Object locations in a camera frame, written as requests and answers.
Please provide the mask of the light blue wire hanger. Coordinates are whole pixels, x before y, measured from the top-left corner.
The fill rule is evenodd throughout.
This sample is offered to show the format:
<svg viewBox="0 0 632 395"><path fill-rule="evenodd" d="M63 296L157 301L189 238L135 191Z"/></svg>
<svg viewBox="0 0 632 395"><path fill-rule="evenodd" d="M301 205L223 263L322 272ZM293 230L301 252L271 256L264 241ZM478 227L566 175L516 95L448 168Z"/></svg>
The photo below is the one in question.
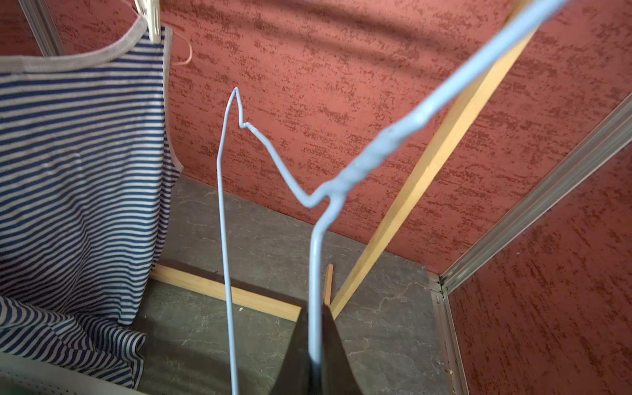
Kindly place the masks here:
<svg viewBox="0 0 632 395"><path fill-rule="evenodd" d="M436 88L408 115L382 130L366 148L333 179L308 194L299 186L271 142L245 120L238 89L233 90L227 105L236 105L239 126L250 131L268 151L279 173L297 200L312 208L324 199L329 205L317 220L309 244L309 299L299 312L273 394L351 394L359 386L342 348L332 312L321 290L321 253L326 231L335 222L357 184L380 167L414 133L422 130L449 102L477 115L474 100L490 91L490 83L503 79L536 29L564 7L563 1L533 1L477 51L453 75Z"/></svg>

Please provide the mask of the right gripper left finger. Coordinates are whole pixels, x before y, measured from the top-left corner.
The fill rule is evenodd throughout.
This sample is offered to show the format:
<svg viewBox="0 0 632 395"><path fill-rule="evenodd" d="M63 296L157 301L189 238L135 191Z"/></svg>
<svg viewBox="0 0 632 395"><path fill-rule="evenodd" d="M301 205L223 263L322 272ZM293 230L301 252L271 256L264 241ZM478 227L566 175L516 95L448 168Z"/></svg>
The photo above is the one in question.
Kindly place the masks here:
<svg viewBox="0 0 632 395"><path fill-rule="evenodd" d="M315 394L308 347L308 311L301 309L270 395Z"/></svg>

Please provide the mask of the striped tank top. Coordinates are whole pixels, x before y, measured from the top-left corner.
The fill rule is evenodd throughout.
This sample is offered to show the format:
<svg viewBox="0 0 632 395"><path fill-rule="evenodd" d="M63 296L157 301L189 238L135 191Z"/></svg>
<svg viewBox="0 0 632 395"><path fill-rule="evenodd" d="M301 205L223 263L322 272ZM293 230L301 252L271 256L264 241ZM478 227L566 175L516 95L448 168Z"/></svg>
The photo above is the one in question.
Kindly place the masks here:
<svg viewBox="0 0 632 395"><path fill-rule="evenodd" d="M138 18L90 53L1 59L1 350L136 388L134 331L183 169L173 31Z"/></svg>

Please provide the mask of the pink wire hanger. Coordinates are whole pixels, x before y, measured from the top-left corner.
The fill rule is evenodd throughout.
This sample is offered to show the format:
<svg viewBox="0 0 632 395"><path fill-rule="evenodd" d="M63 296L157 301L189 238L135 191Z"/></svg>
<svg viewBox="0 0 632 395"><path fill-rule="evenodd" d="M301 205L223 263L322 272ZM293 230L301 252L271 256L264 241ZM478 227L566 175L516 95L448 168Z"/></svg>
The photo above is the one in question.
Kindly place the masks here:
<svg viewBox="0 0 632 395"><path fill-rule="evenodd" d="M189 37L173 29L171 40L171 66L187 66L192 62L193 57L194 49Z"/></svg>

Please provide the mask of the white clothespin top striped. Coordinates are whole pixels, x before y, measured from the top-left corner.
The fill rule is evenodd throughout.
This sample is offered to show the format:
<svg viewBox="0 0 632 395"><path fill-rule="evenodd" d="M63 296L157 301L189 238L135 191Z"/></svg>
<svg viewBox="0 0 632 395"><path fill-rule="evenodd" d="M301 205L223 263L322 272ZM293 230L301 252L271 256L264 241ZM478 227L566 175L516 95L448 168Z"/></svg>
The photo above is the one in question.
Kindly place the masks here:
<svg viewBox="0 0 632 395"><path fill-rule="evenodd" d="M161 5L159 0L135 0L135 8L148 25L149 39L153 44L160 44L161 33Z"/></svg>

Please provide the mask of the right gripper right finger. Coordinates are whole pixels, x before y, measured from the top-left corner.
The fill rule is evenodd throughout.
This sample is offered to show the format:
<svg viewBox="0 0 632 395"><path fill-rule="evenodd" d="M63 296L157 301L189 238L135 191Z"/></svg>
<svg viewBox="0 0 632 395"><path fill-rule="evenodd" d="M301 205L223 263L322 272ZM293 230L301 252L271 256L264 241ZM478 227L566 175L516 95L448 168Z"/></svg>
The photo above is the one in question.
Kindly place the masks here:
<svg viewBox="0 0 632 395"><path fill-rule="evenodd" d="M362 395L331 310L322 306L322 362L317 394Z"/></svg>

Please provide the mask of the white plastic laundry basket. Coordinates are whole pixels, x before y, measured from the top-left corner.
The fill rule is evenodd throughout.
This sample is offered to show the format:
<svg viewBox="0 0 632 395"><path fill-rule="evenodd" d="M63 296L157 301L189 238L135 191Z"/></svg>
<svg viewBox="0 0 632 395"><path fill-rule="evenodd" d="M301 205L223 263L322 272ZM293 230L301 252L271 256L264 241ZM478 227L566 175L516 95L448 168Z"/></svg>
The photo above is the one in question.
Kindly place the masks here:
<svg viewBox="0 0 632 395"><path fill-rule="evenodd" d="M89 375L1 354L1 394L141 394Z"/></svg>

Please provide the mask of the wooden clothes rack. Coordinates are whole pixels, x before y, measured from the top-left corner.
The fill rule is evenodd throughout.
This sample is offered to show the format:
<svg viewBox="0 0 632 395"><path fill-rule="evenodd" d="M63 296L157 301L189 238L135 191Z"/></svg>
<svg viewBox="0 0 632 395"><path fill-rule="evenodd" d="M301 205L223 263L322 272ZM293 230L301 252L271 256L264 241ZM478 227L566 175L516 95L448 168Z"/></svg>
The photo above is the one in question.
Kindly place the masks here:
<svg viewBox="0 0 632 395"><path fill-rule="evenodd" d="M337 317L342 312L522 54L538 27L563 4L562 1L517 3L501 32L409 115L381 132L337 177L319 186L311 195L305 194L296 183L270 141L253 125L246 123L245 117L240 115L240 127L248 129L263 143L291 192L302 204L313 207L324 198L331 201L314 226L310 242L310 275L319 277L324 233L342 210L347 194L377 169L409 136L426 126L439 110L447 104L452 105L342 288L335 295L332 294L332 268L327 269L325 290L319 295L319 303L327 305L332 311L332 316Z"/></svg>

